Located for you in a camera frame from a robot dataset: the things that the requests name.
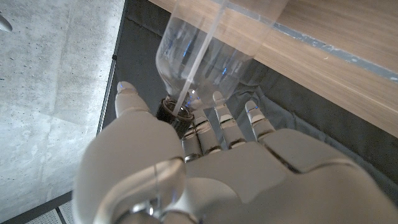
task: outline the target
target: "clear plastic bottle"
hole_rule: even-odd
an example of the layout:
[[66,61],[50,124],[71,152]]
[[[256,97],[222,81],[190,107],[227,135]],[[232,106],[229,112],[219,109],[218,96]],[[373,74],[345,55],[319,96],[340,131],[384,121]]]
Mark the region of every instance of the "clear plastic bottle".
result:
[[156,55],[169,97],[193,109],[197,98],[212,107],[215,91],[228,99],[286,3],[178,0]]

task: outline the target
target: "bottle cap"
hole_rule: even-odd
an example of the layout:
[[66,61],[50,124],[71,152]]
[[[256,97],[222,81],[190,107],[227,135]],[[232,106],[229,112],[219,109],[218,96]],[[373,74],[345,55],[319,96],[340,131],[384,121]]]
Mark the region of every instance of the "bottle cap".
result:
[[171,124],[171,126],[173,126],[174,130],[177,132],[178,137],[181,139],[188,131],[188,128],[193,121],[193,114],[191,114],[191,112],[185,107],[181,107],[181,111],[178,113],[178,115],[174,116],[174,106],[174,100],[171,100],[170,98],[163,99],[160,102],[156,117],[158,120]]

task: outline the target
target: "gray cloth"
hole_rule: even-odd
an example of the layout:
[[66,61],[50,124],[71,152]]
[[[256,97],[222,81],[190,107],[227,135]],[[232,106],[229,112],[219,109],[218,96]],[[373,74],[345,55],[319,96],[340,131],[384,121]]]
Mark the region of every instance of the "gray cloth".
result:
[[[104,127],[115,118],[118,81],[131,82],[152,113],[166,96],[155,54],[169,16],[149,1],[129,3]],[[227,102],[246,139],[251,141],[254,136],[244,110],[248,100],[257,103],[276,129],[296,129],[352,158],[398,205],[397,138],[254,60]],[[216,133],[221,133],[215,112],[206,113]]]

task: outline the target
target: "robotic hand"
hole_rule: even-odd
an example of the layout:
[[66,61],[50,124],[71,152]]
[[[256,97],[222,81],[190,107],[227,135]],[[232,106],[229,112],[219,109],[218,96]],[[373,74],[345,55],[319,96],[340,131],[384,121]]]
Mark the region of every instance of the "robotic hand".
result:
[[256,104],[246,142],[213,95],[227,149],[202,110],[182,138],[118,84],[116,116],[87,147],[73,202],[80,223],[396,223],[395,205],[352,160],[302,133],[275,131]]

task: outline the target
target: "concrete wall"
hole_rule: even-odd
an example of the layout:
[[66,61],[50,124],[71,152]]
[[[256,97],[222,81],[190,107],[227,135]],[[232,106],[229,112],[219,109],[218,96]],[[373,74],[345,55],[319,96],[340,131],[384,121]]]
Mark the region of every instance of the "concrete wall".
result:
[[96,134],[124,0],[3,0],[0,222],[72,189]]

